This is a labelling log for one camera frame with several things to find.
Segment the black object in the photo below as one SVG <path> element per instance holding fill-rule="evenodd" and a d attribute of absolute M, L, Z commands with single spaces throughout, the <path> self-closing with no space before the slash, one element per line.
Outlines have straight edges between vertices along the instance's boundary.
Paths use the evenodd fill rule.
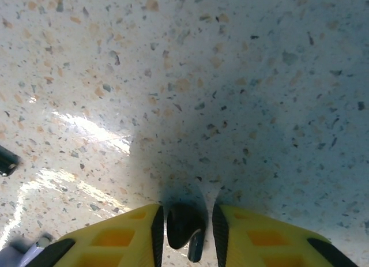
<path fill-rule="evenodd" d="M 164 242 L 164 210 L 159 207 L 151 225 L 152 251 L 155 267 L 161 267 Z"/>
<path fill-rule="evenodd" d="M 191 262 L 201 259 L 205 231 L 205 220 L 193 206 L 177 203 L 170 207 L 167 219 L 169 245 L 177 250 L 190 241 L 187 257 Z"/>
<path fill-rule="evenodd" d="M 10 176 L 19 165 L 20 158 L 11 151 L 0 146 L 0 175 Z"/>
<path fill-rule="evenodd" d="M 317 250 L 326 260 L 333 265 L 333 267 L 358 267 L 339 249 L 334 247 L 331 243 L 324 242 L 320 239 L 307 239 L 310 245 Z"/>
<path fill-rule="evenodd" d="M 76 242 L 67 238 L 47 246 L 27 267 L 53 267 Z"/>
<path fill-rule="evenodd" d="M 227 263 L 229 225 L 220 206 L 217 204 L 213 208 L 212 221 L 218 266 L 225 267 Z"/>

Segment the speckled floor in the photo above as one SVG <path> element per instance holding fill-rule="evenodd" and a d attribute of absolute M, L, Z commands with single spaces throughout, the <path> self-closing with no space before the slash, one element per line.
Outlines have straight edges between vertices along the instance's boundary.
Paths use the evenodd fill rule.
<path fill-rule="evenodd" d="M 0 247 L 219 195 L 369 266 L 369 0 L 0 0 L 0 16 L 0 141 L 23 160 L 0 179 Z M 198 266 L 217 266 L 212 241 Z"/>

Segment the yellow robot part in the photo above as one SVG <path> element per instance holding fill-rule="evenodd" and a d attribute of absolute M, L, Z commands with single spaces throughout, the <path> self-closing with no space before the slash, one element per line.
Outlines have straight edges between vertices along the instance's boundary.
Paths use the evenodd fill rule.
<path fill-rule="evenodd" d="M 160 267 L 163 235 L 163 207 L 151 204 L 63 236 L 28 266 Z"/>
<path fill-rule="evenodd" d="M 235 206 L 214 207 L 213 232 L 219 267 L 355 266 L 321 235 Z"/>

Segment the black rubber pad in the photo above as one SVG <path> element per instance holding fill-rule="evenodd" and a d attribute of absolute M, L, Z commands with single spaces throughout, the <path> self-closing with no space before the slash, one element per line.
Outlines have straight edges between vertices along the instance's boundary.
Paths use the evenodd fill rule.
<path fill-rule="evenodd" d="M 316 238 L 309 238 L 307 241 L 334 267 L 358 267 L 332 244 Z"/>
<path fill-rule="evenodd" d="M 152 251 L 155 267 L 161 267 L 164 242 L 164 211 L 160 206 L 156 212 L 151 226 Z"/>
<path fill-rule="evenodd" d="M 214 205 L 212 219 L 218 266 L 225 267 L 225 263 L 227 262 L 229 226 L 227 219 L 218 205 Z"/>
<path fill-rule="evenodd" d="M 73 239 L 64 239 L 51 244 L 27 264 L 27 267 L 53 267 L 74 244 Z"/>

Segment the terrazzo floor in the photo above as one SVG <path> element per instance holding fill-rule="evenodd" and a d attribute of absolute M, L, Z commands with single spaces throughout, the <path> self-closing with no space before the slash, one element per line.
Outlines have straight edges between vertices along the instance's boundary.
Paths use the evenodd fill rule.
<path fill-rule="evenodd" d="M 0 248 L 221 201 L 369 266 L 369 0 L 0 0 Z M 163 266 L 217 266 L 164 249 Z"/>

